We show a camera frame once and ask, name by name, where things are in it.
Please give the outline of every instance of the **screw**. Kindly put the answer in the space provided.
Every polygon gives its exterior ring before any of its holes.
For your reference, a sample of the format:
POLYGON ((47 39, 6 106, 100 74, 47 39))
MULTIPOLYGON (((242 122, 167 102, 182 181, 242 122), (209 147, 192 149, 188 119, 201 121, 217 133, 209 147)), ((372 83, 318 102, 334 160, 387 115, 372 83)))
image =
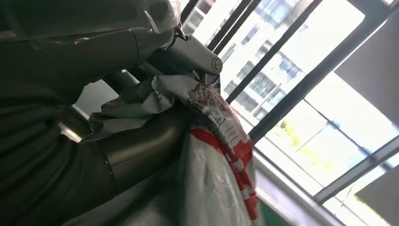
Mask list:
POLYGON ((223 62, 218 57, 215 57, 212 61, 212 69, 215 71, 215 73, 220 73, 222 72, 222 68, 223 62))

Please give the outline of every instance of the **green wall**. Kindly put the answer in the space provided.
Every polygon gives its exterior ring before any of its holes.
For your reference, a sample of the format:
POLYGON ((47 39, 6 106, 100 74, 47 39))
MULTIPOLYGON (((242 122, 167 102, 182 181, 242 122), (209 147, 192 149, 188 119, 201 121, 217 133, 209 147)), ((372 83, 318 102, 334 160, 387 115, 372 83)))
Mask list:
POLYGON ((261 212, 266 226, 291 226, 279 214, 274 212, 269 206, 261 202, 261 212))

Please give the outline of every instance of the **building window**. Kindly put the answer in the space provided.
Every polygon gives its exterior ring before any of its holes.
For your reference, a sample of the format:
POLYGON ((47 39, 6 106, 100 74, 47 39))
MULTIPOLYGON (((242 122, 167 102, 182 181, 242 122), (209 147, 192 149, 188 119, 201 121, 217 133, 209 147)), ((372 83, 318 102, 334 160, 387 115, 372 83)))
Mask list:
MULTIPOLYGON (((237 85, 231 81, 226 88, 224 88, 224 91, 230 95, 236 87, 237 85)), ((258 102, 256 102, 245 92, 240 93, 235 100, 239 103, 239 105, 249 112, 253 111, 258 106, 258 102)))
POLYGON ((229 57, 233 54, 233 52, 234 52, 235 49, 236 49, 236 44, 233 43, 233 44, 229 47, 229 49, 223 54, 223 56, 222 56, 222 58, 221 58, 221 60, 222 60, 223 63, 226 62, 226 61, 229 59, 229 57))
POLYGON ((267 102, 269 102, 269 104, 271 104, 274 107, 280 102, 280 100, 285 95, 286 94, 283 91, 279 90, 278 92, 273 93, 272 96, 268 98, 267 102))
POLYGON ((200 9, 203 13, 207 14, 209 10, 212 8, 215 0, 201 0, 197 3, 198 9, 200 9))
POLYGON ((287 82, 291 81, 298 74, 303 73, 294 63, 292 63, 285 56, 282 56, 282 60, 277 70, 279 71, 278 74, 283 74, 286 77, 287 82))
POLYGON ((267 21, 273 27, 277 28, 291 9, 292 6, 284 0, 262 0, 256 7, 255 12, 259 14, 264 21, 267 21))
POLYGON ((271 46, 272 46, 273 44, 271 43, 271 42, 269 42, 269 41, 266 41, 266 42, 264 42, 263 43, 263 45, 258 49, 258 51, 256 52, 256 54, 255 54, 255 56, 257 57, 257 58, 262 58, 262 57, 264 57, 264 55, 267 53, 267 52, 269 52, 269 50, 270 50, 270 48, 271 48, 271 46))
POLYGON ((259 73, 254 80, 249 84, 249 87, 253 89, 262 98, 265 98, 273 89, 276 87, 266 75, 259 73))
POLYGON ((248 112, 253 111, 258 106, 258 102, 245 92, 240 93, 235 100, 248 112))
POLYGON ((259 109, 255 112, 254 117, 260 121, 260 120, 262 120, 262 118, 263 118, 266 114, 267 114, 267 111, 266 111, 266 110, 264 110, 263 108, 259 108, 259 109))
POLYGON ((255 25, 255 27, 253 27, 249 31, 249 33, 245 36, 245 38, 242 40, 241 44, 242 45, 247 44, 251 40, 251 38, 253 38, 253 36, 256 34, 256 32, 258 32, 258 30, 259 30, 259 27, 257 25, 255 25))
POLYGON ((247 62, 245 64, 245 66, 239 71, 239 73, 237 74, 237 78, 240 78, 241 80, 243 80, 247 74, 249 74, 249 72, 255 67, 255 65, 251 62, 247 62))
POLYGON ((183 26, 184 33, 186 34, 194 33, 195 29, 199 26, 199 24, 203 19, 204 16, 199 12, 199 9, 195 7, 189 16, 187 23, 184 23, 183 26))
POLYGON ((230 94, 233 92, 233 90, 236 89, 236 87, 237 87, 237 85, 236 85, 233 81, 231 81, 231 82, 229 82, 229 84, 226 86, 226 88, 224 88, 224 91, 225 91, 228 95, 230 95, 230 94))

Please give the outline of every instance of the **printed pattern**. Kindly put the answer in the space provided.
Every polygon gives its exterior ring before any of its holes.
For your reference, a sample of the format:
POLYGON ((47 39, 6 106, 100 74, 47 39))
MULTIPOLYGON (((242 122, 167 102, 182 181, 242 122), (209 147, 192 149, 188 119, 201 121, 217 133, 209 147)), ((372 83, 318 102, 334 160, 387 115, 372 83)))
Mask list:
POLYGON ((197 84, 195 89, 189 92, 188 102, 213 123, 213 134, 203 129, 191 129, 190 134, 225 156, 237 180, 251 220, 257 219, 257 197, 247 172, 248 163, 252 158, 252 141, 242 129, 230 106, 219 94, 197 84))

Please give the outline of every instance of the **metal bar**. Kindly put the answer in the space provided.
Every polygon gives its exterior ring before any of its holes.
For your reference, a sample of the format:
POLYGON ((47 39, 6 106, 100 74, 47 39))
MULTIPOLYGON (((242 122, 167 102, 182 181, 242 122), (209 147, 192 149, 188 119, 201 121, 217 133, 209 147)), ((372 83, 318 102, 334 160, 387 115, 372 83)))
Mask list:
POLYGON ((185 21, 187 20, 188 16, 190 15, 190 13, 193 11, 195 5, 199 2, 200 0, 190 0, 186 7, 184 7, 182 13, 180 14, 180 21, 182 22, 182 24, 185 23, 185 21))
MULTIPOLYGON (((321 117, 323 117, 329 125, 334 127, 334 129, 338 130, 344 137, 346 137, 348 140, 350 140, 363 154, 365 154, 367 157, 371 156, 372 152, 366 150, 364 147, 360 146, 354 139, 352 139, 350 136, 348 136, 344 131, 342 131, 341 128, 339 128, 334 122, 332 122, 327 116, 325 116, 323 113, 321 113, 319 110, 317 110, 313 105, 311 105, 306 99, 303 99, 305 103, 307 103, 313 110, 315 110, 321 117)), ((392 167, 383 163, 382 167, 385 170, 391 170, 392 167)))
POLYGON ((367 38, 389 14, 366 16, 356 29, 349 34, 331 53, 296 85, 250 132, 257 142, 275 126, 291 109, 301 101, 328 73, 367 38))
POLYGON ((320 192, 314 195, 314 199, 320 205, 330 198, 334 197, 341 190, 351 185, 353 182, 361 178, 370 170, 377 167, 379 164, 391 158, 394 154, 399 152, 399 136, 391 140, 389 143, 378 149, 371 156, 361 161, 359 164, 348 170, 345 174, 340 176, 337 180, 323 188, 320 192))
POLYGON ((242 24, 248 19, 249 15, 254 11, 254 9, 259 5, 261 0, 253 0, 248 8, 242 13, 242 15, 238 18, 234 26, 229 30, 229 32, 225 35, 225 37, 219 42, 219 44, 214 49, 215 54, 219 54, 222 49, 227 45, 227 43, 232 39, 232 37, 237 33, 238 29, 242 26, 242 24))
POLYGON ((271 58, 280 51, 281 47, 294 35, 294 33, 301 27, 306 21, 309 15, 316 9, 316 7, 323 0, 314 0, 292 23, 287 31, 281 36, 281 38, 274 44, 270 50, 262 57, 257 65, 249 72, 249 74, 242 80, 240 84, 233 90, 233 92, 227 97, 226 101, 230 104, 238 95, 245 89, 245 87, 252 81, 252 79, 258 75, 263 67, 271 60, 271 58))
POLYGON ((220 31, 215 35, 215 37, 211 40, 209 45, 207 46, 209 50, 214 51, 219 42, 223 39, 225 34, 231 29, 231 27, 236 22, 237 18, 242 14, 242 12, 247 8, 251 0, 242 0, 234 12, 230 15, 229 19, 227 19, 226 23, 220 28, 220 31))

